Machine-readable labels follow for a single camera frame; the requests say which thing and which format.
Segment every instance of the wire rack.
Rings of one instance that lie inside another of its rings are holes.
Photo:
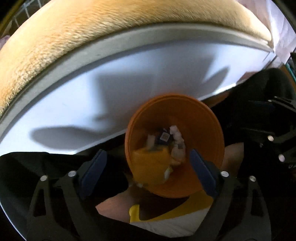
[[[50,0],[25,1],[12,18],[12,25],[9,31],[10,35],[12,35],[26,20],[28,20],[35,12],[48,2],[50,2]]]

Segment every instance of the blue gripper pad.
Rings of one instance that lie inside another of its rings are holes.
[[[90,196],[107,164],[107,152],[99,150],[91,161],[81,165],[78,173],[78,195],[84,200]]]
[[[218,196],[219,169],[210,161],[205,161],[202,156],[193,149],[190,151],[190,164],[200,180],[207,195],[216,198]]]

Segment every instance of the white surface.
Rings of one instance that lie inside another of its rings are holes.
[[[169,238],[193,235],[201,225],[210,207],[180,217],[151,222],[132,222],[131,225]]]
[[[251,10],[270,30],[272,46],[283,63],[296,48],[296,33],[290,23],[272,0],[237,0]]]
[[[175,42],[112,60],[87,71],[32,106],[0,143],[16,151],[74,154],[124,133],[148,99],[175,92],[204,99],[229,89],[273,53],[243,46]]]

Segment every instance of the metal screw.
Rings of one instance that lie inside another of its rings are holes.
[[[252,181],[252,182],[255,182],[256,181],[256,178],[254,176],[250,176],[249,179]]]
[[[44,175],[44,176],[42,176],[41,178],[40,178],[40,181],[46,181],[47,180],[47,176],[46,175]]]
[[[279,160],[280,160],[281,162],[284,162],[284,161],[285,161],[285,157],[284,157],[283,154],[279,154]]]
[[[222,177],[229,177],[229,173],[226,172],[226,171],[222,171],[222,172],[221,172],[221,176],[222,176]]]
[[[69,173],[68,173],[68,176],[69,177],[74,177],[74,176],[76,176],[76,171],[70,171]]]
[[[267,138],[268,138],[268,140],[270,140],[270,141],[274,141],[274,137],[273,137],[273,136],[268,136]]]

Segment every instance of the beige fuzzy cushion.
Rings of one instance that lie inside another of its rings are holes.
[[[103,35],[163,22],[214,23],[271,40],[235,0],[52,0],[0,51],[0,116],[30,80],[67,52]]]

